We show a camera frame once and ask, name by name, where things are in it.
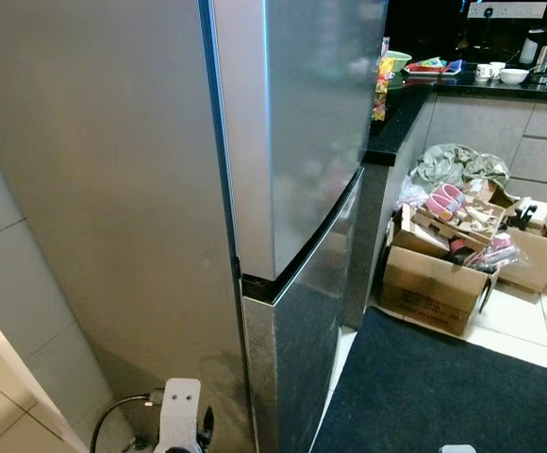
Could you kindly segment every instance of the black cable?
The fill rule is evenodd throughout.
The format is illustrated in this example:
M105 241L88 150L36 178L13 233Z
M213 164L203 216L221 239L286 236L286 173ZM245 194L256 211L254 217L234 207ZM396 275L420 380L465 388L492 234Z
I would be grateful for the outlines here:
M102 415L100 416L99 420L97 421L97 424L95 425L95 428L93 429L93 434L91 435L91 445L90 445L90 453L96 453L95 446L97 445L97 436L100 434L100 428L104 424L104 420L106 420L106 417L108 417L108 414L114 411L119 406L122 406L124 403L128 403L130 401L149 401L150 400L150 394L135 394L133 396L128 396L127 398L123 398L120 401L117 401L116 403L112 404L109 408L107 408L104 412L102 412Z

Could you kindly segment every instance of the power outlet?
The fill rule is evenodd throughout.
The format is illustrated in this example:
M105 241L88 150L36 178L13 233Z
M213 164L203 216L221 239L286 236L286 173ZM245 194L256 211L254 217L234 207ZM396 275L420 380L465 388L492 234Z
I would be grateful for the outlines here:
M541 19L547 2L483 2L469 5L469 19Z

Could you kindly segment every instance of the refrigerator door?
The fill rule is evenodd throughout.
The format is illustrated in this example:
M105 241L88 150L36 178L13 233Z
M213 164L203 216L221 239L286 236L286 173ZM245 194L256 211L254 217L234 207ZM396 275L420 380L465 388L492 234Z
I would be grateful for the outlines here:
M386 0L213 0L240 267L276 279L361 160Z
M244 293L251 400L261 453L307 453L328 393L361 171L340 210L271 303Z

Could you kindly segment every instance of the white bowl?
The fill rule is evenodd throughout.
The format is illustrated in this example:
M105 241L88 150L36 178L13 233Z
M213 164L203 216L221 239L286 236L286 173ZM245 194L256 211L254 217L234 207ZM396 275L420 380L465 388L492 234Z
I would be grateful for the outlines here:
M516 85L523 82L528 74L529 71L525 71L524 69L503 69L500 71L500 79L504 83Z

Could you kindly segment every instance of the white robot part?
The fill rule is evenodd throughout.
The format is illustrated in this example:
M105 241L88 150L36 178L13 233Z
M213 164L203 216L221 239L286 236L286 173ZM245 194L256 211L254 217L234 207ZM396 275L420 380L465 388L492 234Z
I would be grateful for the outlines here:
M200 381L197 379L167 380L160 409L160 434L155 453L179 451L185 448L189 453L202 453L196 443L196 419Z
M439 453L477 453L470 445L444 445Z

